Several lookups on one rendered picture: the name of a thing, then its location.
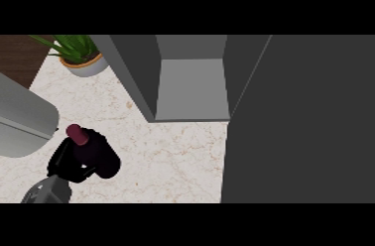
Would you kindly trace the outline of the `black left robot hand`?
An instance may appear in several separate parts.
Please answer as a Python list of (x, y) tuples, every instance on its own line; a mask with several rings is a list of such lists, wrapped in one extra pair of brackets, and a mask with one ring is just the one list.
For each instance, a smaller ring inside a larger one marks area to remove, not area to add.
[(74, 156), (74, 141), (68, 137), (50, 159), (47, 176), (58, 176), (72, 183), (81, 183), (94, 174), (94, 167), (87, 167)]

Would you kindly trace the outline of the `dark red wine bottle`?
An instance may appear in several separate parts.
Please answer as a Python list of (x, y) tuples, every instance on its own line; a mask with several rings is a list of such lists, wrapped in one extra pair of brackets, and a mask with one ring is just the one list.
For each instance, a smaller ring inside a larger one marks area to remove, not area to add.
[(74, 156), (83, 165), (94, 167), (94, 173), (102, 179), (111, 179), (120, 170), (120, 157), (105, 136), (94, 130), (72, 124), (66, 134), (74, 141)]

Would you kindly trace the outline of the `grey open cabinet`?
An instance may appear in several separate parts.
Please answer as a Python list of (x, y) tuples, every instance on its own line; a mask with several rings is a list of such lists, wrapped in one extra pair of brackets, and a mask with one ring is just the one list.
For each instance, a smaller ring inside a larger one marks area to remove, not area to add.
[(269, 35), (93, 35), (145, 120), (229, 121)]

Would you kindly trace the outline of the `dark grey cabinet door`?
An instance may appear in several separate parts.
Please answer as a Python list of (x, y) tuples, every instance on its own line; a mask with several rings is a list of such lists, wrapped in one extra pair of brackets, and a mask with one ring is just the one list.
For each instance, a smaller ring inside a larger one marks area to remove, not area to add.
[(275, 36), (229, 124), (226, 202), (375, 202), (375, 36)]

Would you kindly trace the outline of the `pale grey rounded appliance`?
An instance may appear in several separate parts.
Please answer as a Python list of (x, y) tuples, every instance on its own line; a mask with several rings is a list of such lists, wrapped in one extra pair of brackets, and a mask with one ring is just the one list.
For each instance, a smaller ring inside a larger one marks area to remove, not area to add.
[(0, 156), (31, 155), (53, 138), (56, 106), (0, 72)]

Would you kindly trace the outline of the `green potted plant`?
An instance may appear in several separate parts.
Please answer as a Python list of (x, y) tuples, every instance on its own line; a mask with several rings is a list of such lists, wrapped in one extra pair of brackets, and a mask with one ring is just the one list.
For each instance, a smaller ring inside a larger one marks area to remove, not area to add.
[(94, 76), (108, 68), (108, 62), (89, 35), (55, 35), (53, 42), (37, 35), (31, 35), (31, 38), (56, 51), (52, 57), (59, 58), (75, 76)]

